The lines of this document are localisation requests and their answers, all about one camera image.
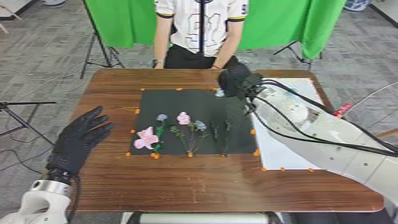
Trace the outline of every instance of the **black cable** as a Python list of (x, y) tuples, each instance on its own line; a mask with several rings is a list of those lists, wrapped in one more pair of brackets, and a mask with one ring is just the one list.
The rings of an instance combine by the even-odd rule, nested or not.
[(71, 207), (71, 212), (67, 215), (67, 223), (71, 224), (73, 218), (74, 218), (74, 214), (76, 214), (76, 209), (78, 209), (78, 200), (80, 200), (80, 194), (82, 194), (82, 182), (80, 182), (80, 177), (78, 176), (71, 176), (73, 181), (74, 181), (74, 185), (76, 185), (76, 196), (74, 196), (74, 201), (73, 201), (73, 207)]
[[(277, 82), (275, 80), (272, 80), (272, 79), (265, 79), (265, 80), (261, 80), (261, 85), (256, 85), (256, 86), (263, 86), (263, 85), (273, 85), (273, 86), (277, 86), (279, 88), (282, 88), (293, 95), (297, 95), (300, 98), (302, 98), (302, 100), (309, 103), (309, 104), (313, 104), (332, 116), (334, 116), (334, 113), (332, 113), (332, 111), (325, 108), (325, 106), (316, 102), (316, 101), (313, 101), (305, 96), (302, 96), (291, 89), (289, 89), (289, 87), (281, 83), (281, 82)], [(270, 105), (272, 106), (272, 108), (273, 108), (273, 110), (277, 111), (277, 113), (284, 116), (284, 114), (281, 113), (281, 111), (277, 110), (277, 108), (273, 107), (273, 105)], [(384, 142), (378, 138), (377, 138), (377, 136), (373, 136), (373, 134), (364, 130), (364, 128), (357, 125), (357, 124), (353, 124), (350, 121), (346, 121), (357, 128), (359, 128), (359, 130), (364, 132), (364, 134), (369, 136), (369, 138), (377, 141), (377, 143), (391, 150), (391, 151), (394, 151), (394, 155), (396, 155), (396, 153), (398, 153), (398, 148), (387, 143), (387, 142)], [(321, 141), (327, 141), (327, 140), (323, 140), (323, 139), (320, 139), (320, 138), (316, 138), (316, 137), (313, 137), (313, 136), (309, 136), (309, 135), (305, 135), (304, 134), (304, 136), (305, 137), (309, 137), (309, 138), (313, 138), (313, 139), (316, 139), (316, 140), (321, 140)], [(361, 148), (368, 148), (371, 151), (380, 151), (380, 149), (377, 149), (377, 148), (371, 148), (371, 147), (368, 147), (368, 146), (359, 146)]]
[(3, 153), (3, 152), (12, 152), (12, 153), (14, 153), (14, 156), (16, 156), (16, 159), (18, 159), (18, 164), (21, 164), (23, 167), (25, 167), (32, 172), (35, 172), (37, 174), (41, 174), (41, 172), (39, 172), (37, 170), (34, 170), (34, 168), (30, 168), (30, 167), (25, 165), (25, 161), (21, 160), (21, 157), (19, 157), (19, 155), (18, 155), (16, 150), (14, 150), (14, 149), (5, 149), (5, 150), (0, 151), (0, 153)]
[(25, 160), (19, 160), (18, 159), (18, 163), (14, 163), (12, 165), (9, 165), (5, 168), (2, 168), (0, 169), (0, 172), (3, 171), (3, 170), (7, 170), (11, 167), (14, 167), (14, 166), (18, 166), (19, 164), (25, 166), (25, 162), (28, 161), (28, 160), (32, 160), (32, 159), (35, 159), (37, 157), (41, 157), (42, 155), (44, 155), (44, 153), (50, 151), (53, 149), (53, 147), (51, 148), (48, 148), (35, 156), (32, 156), (30, 158), (26, 158)]
[(314, 139), (314, 140), (297, 138), (297, 137), (293, 137), (293, 136), (284, 135), (281, 132), (277, 132), (277, 131), (270, 128), (270, 126), (265, 124), (263, 119), (261, 119), (261, 117), (259, 117), (259, 115), (257, 115), (257, 112), (256, 112), (256, 110), (254, 110), (254, 108), (252, 108), (252, 105), (249, 104), (249, 107), (250, 107), (250, 110), (252, 110), (254, 115), (256, 115), (256, 117), (257, 117), (257, 120), (259, 120), (259, 122), (261, 122), (261, 125), (266, 127), (266, 129), (268, 129), (277, 135), (281, 135), (282, 137), (286, 137), (286, 138), (289, 138), (289, 139), (293, 139), (293, 140), (298, 140), (298, 141), (305, 141), (305, 142), (320, 143), (320, 144), (327, 144), (327, 145), (337, 145), (337, 146), (341, 146), (341, 147), (346, 147), (346, 148), (357, 149), (357, 150), (361, 150), (361, 151), (366, 151), (366, 152), (382, 154), (382, 155), (385, 155), (385, 156), (398, 157), (398, 153), (393, 153), (393, 152), (389, 152), (389, 151), (382, 151), (380, 149), (377, 149), (377, 148), (373, 148), (373, 147), (368, 147), (368, 146), (361, 146), (361, 145), (355, 145), (355, 144), (346, 144), (346, 143), (332, 142), (332, 141), (329, 141), (329, 140), (325, 140), (325, 139), (320, 139), (320, 138), (316, 138), (314, 136), (307, 135), (307, 134), (300, 131), (300, 129), (297, 128), (297, 126), (295, 126), (291, 120), (288, 119), (286, 115), (282, 114), (281, 110), (275, 108), (275, 106), (272, 105), (272, 103), (270, 103), (263, 98), (259, 98), (257, 96), (256, 96), (254, 98), (259, 99), (259, 100), (268, 104), (268, 106), (272, 107), (272, 109), (277, 111), (277, 113), (281, 114), (282, 118), (286, 119), (286, 121), (288, 121), (291, 127), (295, 128), (297, 132), (298, 132), (307, 138), (311, 138), (311, 139)]

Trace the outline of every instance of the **cable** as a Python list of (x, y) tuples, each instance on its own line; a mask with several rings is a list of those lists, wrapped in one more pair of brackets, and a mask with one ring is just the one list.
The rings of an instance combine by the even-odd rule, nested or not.
[(74, 201), (73, 201), (73, 207), (71, 207), (71, 212), (67, 215), (67, 223), (71, 224), (74, 214), (76, 214), (76, 209), (78, 209), (78, 200), (80, 200), (80, 194), (82, 194), (82, 182), (80, 182), (80, 177), (71, 176), (74, 184), (76, 184), (76, 196), (74, 196)]
[(311, 143), (320, 143), (320, 144), (325, 144), (325, 145), (337, 145), (337, 146), (341, 146), (341, 147), (353, 148), (353, 149), (357, 149), (357, 150), (361, 150), (361, 151), (366, 151), (366, 152), (371, 152), (371, 153), (387, 155), (387, 156), (391, 156), (391, 157), (398, 157), (398, 153), (393, 153), (393, 152), (389, 152), (389, 151), (380, 151), (380, 149), (375, 149), (375, 148), (371, 148), (371, 147), (368, 147), (368, 146), (359, 146), (359, 145), (345, 144), (345, 143), (339, 143), (339, 142), (332, 142), (332, 141), (329, 141), (329, 140), (325, 140), (325, 139), (320, 139), (320, 138), (309, 136), (305, 133), (302, 133), (300, 130), (298, 130), (298, 133), (304, 134), (305, 137), (314, 138), (316, 140), (304, 139), (304, 138), (297, 138), (297, 137), (293, 137), (293, 136), (289, 136), (289, 135), (284, 135), (284, 134), (282, 134), (281, 132), (277, 132), (277, 131), (270, 128), (270, 126), (265, 124), (265, 121), (263, 121), (263, 119), (261, 119), (261, 117), (259, 117), (259, 115), (257, 115), (256, 110), (252, 111), (252, 113), (254, 113), (254, 115), (256, 115), (256, 118), (257, 118), (257, 120), (259, 120), (261, 125), (263, 125), (263, 126), (266, 127), (266, 129), (268, 129), (277, 135), (281, 135), (284, 138), (289, 138), (289, 139), (293, 139), (293, 140), (297, 140), (297, 141), (304, 141), (304, 142), (311, 142)]
[(0, 169), (0, 172), (3, 170), (7, 170), (11, 167), (18, 166), (19, 164), (23, 164), (28, 160), (35, 159), (37, 157), (41, 157), (44, 155), (44, 153), (53, 149), (53, 147), (50, 147), (35, 156), (32, 156), (30, 158), (26, 158), (25, 160), (21, 160), (18, 163), (14, 163), (12, 165), (9, 165), (5, 168)]
[[(270, 84), (270, 85), (273, 85), (273, 86), (279, 86), (282, 89), (288, 88), (288, 87), (286, 87), (275, 80), (272, 80), (272, 83), (266, 83), (266, 82), (268, 82), (268, 81), (265, 80), (265, 82), (261, 82), (261, 84), (263, 84), (263, 85), (265, 85), (265, 84)], [(377, 154), (382, 154), (382, 155), (398, 157), (398, 153), (396, 153), (396, 152), (384, 151), (384, 150), (380, 150), (380, 149), (377, 149), (377, 148), (373, 148), (373, 147), (362, 146), (362, 145), (355, 145), (355, 144), (346, 144), (346, 143), (332, 142), (332, 141), (329, 141), (329, 140), (325, 140), (325, 139), (320, 139), (320, 138), (316, 138), (314, 136), (307, 135), (307, 134), (300, 131), (300, 129), (297, 128), (293, 122), (289, 121), (286, 115), (282, 114), (281, 110), (275, 108), (275, 106), (272, 105), (272, 103), (270, 103), (263, 98), (257, 97), (257, 91), (252, 91), (252, 90), (245, 90), (245, 91), (247, 91), (247, 93), (249, 93), (249, 94), (247, 94), (249, 98), (250, 98), (250, 99), (254, 99), (254, 98), (259, 99), (259, 100), (268, 104), (268, 106), (272, 107), (272, 109), (277, 111), (279, 115), (282, 116), (284, 120), (288, 121), (288, 123), (289, 123), (291, 127), (295, 128), (297, 132), (298, 132), (307, 138), (311, 138), (311, 139), (314, 139), (314, 140), (297, 138), (297, 137), (288, 136), (288, 135), (284, 135), (282, 133), (279, 133), (279, 132), (268, 127), (268, 125), (265, 124), (263, 119), (259, 118), (259, 115), (257, 115), (257, 113), (256, 113), (256, 110), (252, 110), (252, 109), (254, 109), (254, 108), (252, 108), (252, 105), (249, 104), (249, 108), (250, 108), (250, 110), (252, 110), (252, 112), (254, 112), (254, 115), (256, 115), (256, 117), (257, 117), (257, 119), (259, 119), (259, 122), (261, 122), (263, 126), (268, 128), (268, 130), (270, 130), (275, 134), (279, 134), (282, 137), (286, 137), (286, 138), (289, 138), (289, 139), (295, 139), (295, 140), (298, 140), (298, 141), (305, 141), (305, 142), (313, 142), (313, 143), (321, 143), (321, 144), (329, 144), (329, 145), (337, 145), (337, 146), (343, 146), (343, 147), (346, 147), (346, 148), (353, 148), (353, 149), (357, 149), (357, 150), (362, 150), (362, 151), (366, 151), (366, 152), (371, 152), (371, 153), (377, 153)], [(298, 95), (298, 97), (305, 98), (305, 97), (304, 97), (304, 96), (302, 96), (302, 95), (300, 95), (289, 88), (288, 88), (288, 92), (291, 92), (295, 95)]]
[(359, 106), (359, 104), (377, 95), (377, 93), (382, 92), (384, 89), (387, 89), (391, 86), (394, 86), (398, 84), (398, 82), (391, 83), (387, 86), (384, 86), (373, 93), (369, 93), (369, 95), (364, 97), (364, 99), (353, 104), (352, 108), (346, 110), (345, 114), (350, 113), (350, 111), (353, 110), (353, 108)]
[[(325, 108), (325, 106), (316, 102), (316, 101), (313, 101), (305, 96), (302, 96), (291, 89), (289, 89), (289, 87), (288, 86), (284, 86), (284, 84), (281, 83), (281, 82), (277, 82), (275, 80), (263, 80), (261, 82), (261, 85), (273, 85), (273, 86), (277, 86), (279, 88), (282, 88), (293, 95), (297, 95), (300, 98), (302, 98), (302, 100), (309, 103), (309, 104), (313, 104), (332, 116), (334, 116), (334, 112)], [(355, 123), (352, 123), (350, 122), (350, 124), (361, 129), (361, 131), (364, 132), (364, 134), (369, 136), (369, 138), (377, 141), (377, 143), (391, 150), (391, 151), (394, 151), (396, 153), (398, 153), (398, 147), (396, 146), (393, 146), (387, 142), (384, 142), (378, 138), (377, 138), (377, 136), (366, 131), (366, 129), (355, 124)]]
[(39, 172), (37, 170), (34, 170), (34, 169), (25, 165), (25, 162), (21, 161), (21, 157), (19, 157), (19, 155), (18, 155), (16, 150), (14, 150), (14, 149), (5, 149), (5, 150), (0, 151), (0, 153), (3, 153), (3, 152), (12, 152), (12, 153), (14, 153), (16, 159), (18, 159), (18, 161), (19, 161), (18, 164), (21, 164), (23, 167), (25, 167), (32, 172), (35, 172), (37, 174), (41, 174), (41, 172)]

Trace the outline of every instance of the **blue flower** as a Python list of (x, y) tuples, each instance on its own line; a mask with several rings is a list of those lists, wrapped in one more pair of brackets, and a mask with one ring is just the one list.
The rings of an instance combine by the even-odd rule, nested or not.
[(156, 118), (156, 121), (165, 121), (165, 119), (167, 119), (167, 115), (165, 114), (160, 114), (158, 115), (158, 118)]
[(201, 121), (195, 121), (195, 128), (201, 130), (201, 131), (206, 131), (206, 124), (201, 122)]

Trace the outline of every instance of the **light stand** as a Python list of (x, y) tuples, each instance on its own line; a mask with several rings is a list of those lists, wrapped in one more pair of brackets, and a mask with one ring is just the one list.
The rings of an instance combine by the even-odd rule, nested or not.
[[(34, 119), (34, 115), (35, 115), (39, 106), (42, 104), (55, 104), (55, 102), (18, 102), (18, 103), (0, 102), (0, 112), (3, 111), (9, 114), (9, 116), (14, 118), (14, 120), (18, 121), (18, 123), (21, 125), (19, 127), (16, 127), (11, 130), (7, 130), (3, 133), (0, 133), (0, 137), (5, 136), (7, 134), (14, 133), (16, 131), (19, 131), (23, 128), (26, 128), (37, 134), (37, 136), (46, 140), (46, 142), (53, 145), (53, 142), (50, 141), (46, 136), (41, 134), (41, 132), (37, 131), (37, 129), (30, 125), (30, 121)], [(25, 105), (35, 105), (34, 111), (32, 111), (32, 113), (28, 115), (28, 120), (26, 121), (18, 116), (14, 111), (9, 109), (9, 106), (25, 106)]]
[[(101, 36), (99, 36), (99, 32), (98, 32), (96, 23), (94, 23), (94, 20), (92, 20), (92, 15), (90, 15), (90, 10), (89, 10), (89, 6), (87, 6), (85, 0), (83, 0), (83, 7), (85, 7), (89, 19), (90, 19), (90, 25), (92, 25), (92, 29), (94, 29), (94, 34), (92, 34), (92, 37), (90, 37), (90, 44), (89, 44), (89, 51), (87, 51), (87, 56), (85, 56), (85, 62), (83, 62), (83, 69), (82, 69), (80, 79), (83, 79), (87, 65), (99, 65), (105, 68), (114, 68), (117, 65), (121, 65), (121, 67), (124, 68), (124, 65), (122, 65), (121, 60), (119, 60), (119, 52), (117, 52), (114, 47), (105, 47), (105, 44), (103, 44), (103, 39), (101, 39)], [(94, 41), (96, 40), (98, 40), (98, 44), (99, 44), (99, 47), (101, 47), (105, 64), (90, 62), (90, 51), (92, 51), (92, 45), (94, 45)]]
[(305, 58), (302, 58), (291, 48), (291, 46), (298, 43), (298, 41), (293, 41), (282, 48), (281, 50), (273, 53), (273, 55), (277, 55), (286, 49), (289, 49), (289, 51), (293, 52), (295, 54), (295, 58), (297, 60), (300, 61), (302, 64), (307, 64), (307, 70), (311, 71), (311, 68), (313, 68), (313, 60), (305, 61)]

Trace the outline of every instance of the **green screen backdrop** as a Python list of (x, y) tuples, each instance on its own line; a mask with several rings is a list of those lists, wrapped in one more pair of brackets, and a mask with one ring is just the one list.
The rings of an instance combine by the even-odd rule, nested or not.
[[(153, 0), (85, 0), (106, 46), (153, 44)], [(302, 43), (302, 56), (320, 54), (341, 15), (345, 0), (250, 0), (240, 49)]]

